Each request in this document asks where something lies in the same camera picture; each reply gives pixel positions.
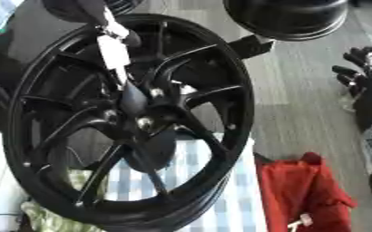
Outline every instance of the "black metal bracket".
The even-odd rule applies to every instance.
[[[253,34],[229,43],[229,46],[237,53],[241,60],[269,53],[275,41],[262,43],[258,36]]]

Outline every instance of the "black alloy wheel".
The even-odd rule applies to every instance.
[[[96,43],[100,32],[85,26],[50,45],[26,71],[9,108],[7,161],[26,192],[62,217],[107,231],[174,231],[210,208],[227,184],[250,135],[252,85],[237,54],[198,24],[159,14],[122,15],[119,22],[142,38],[142,47],[130,49],[127,69],[129,86],[142,98],[131,106],[138,110],[123,109],[126,91],[103,66]],[[220,117],[221,140],[191,112],[204,103]],[[76,190],[67,180],[65,146],[71,135],[88,128],[113,142]],[[179,129],[204,140],[212,153],[194,177],[167,189],[157,171],[170,165]],[[156,144],[165,149],[148,149]],[[102,180],[120,161],[146,173],[157,194],[136,201],[97,197]]]

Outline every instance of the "green cloth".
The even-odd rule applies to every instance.
[[[71,170],[69,180],[75,189],[80,190],[91,175],[91,171]],[[99,188],[99,196],[102,196],[105,190],[106,179]],[[103,232],[96,226],[86,225],[56,215],[33,201],[23,203],[21,209],[29,217],[31,227],[36,232]]]

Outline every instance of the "robotic hand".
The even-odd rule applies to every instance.
[[[344,59],[362,70],[361,73],[342,66],[333,67],[338,81],[348,87],[354,98],[357,124],[365,131],[372,126],[372,47],[352,48],[349,53],[344,54]]]
[[[363,73],[341,66],[334,66],[339,82],[348,87],[355,99],[358,127],[363,131],[362,147],[366,158],[367,171],[372,173],[372,47],[352,48],[344,59],[358,66]]]

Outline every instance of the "finger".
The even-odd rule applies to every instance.
[[[349,62],[355,64],[356,66],[360,67],[360,68],[364,68],[364,65],[365,65],[364,61],[359,59],[355,55],[352,55],[352,54],[349,54],[349,53],[344,53],[343,57],[346,61],[349,61]]]
[[[349,76],[349,77],[355,77],[356,75],[359,74],[355,70],[348,69],[346,67],[338,66],[338,65],[334,65],[332,70],[333,70],[334,73],[343,74],[343,75],[346,75],[346,76]]]
[[[364,49],[361,51],[358,48],[352,47],[349,52],[350,52],[350,54],[356,56],[360,60],[364,60],[365,57],[366,57],[366,53],[365,53]]]
[[[338,74],[337,80],[347,87],[356,85],[356,83],[354,82],[354,78],[351,78],[343,74]]]

